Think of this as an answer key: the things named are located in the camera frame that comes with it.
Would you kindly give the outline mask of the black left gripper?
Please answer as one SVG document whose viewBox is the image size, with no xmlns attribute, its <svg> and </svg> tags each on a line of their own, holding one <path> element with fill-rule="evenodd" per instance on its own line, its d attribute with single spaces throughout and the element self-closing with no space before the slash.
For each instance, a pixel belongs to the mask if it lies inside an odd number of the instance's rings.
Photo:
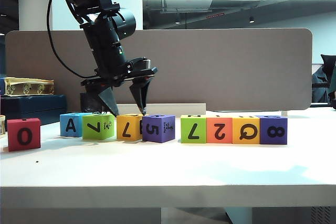
<svg viewBox="0 0 336 224">
<path fill-rule="evenodd" d="M 95 70 L 97 76 L 86 78 L 81 85 L 86 87 L 94 84 L 103 85 L 98 92 L 98 98 L 109 112 L 118 116 L 119 109 L 110 86 L 118 87 L 123 82 L 132 80 L 130 91 L 140 112 L 145 115 L 148 88 L 151 77 L 158 71 L 157 67 L 151 66 L 151 60 L 146 57 L 127 60 L 122 47 L 91 51 L 97 64 Z"/>
</svg>

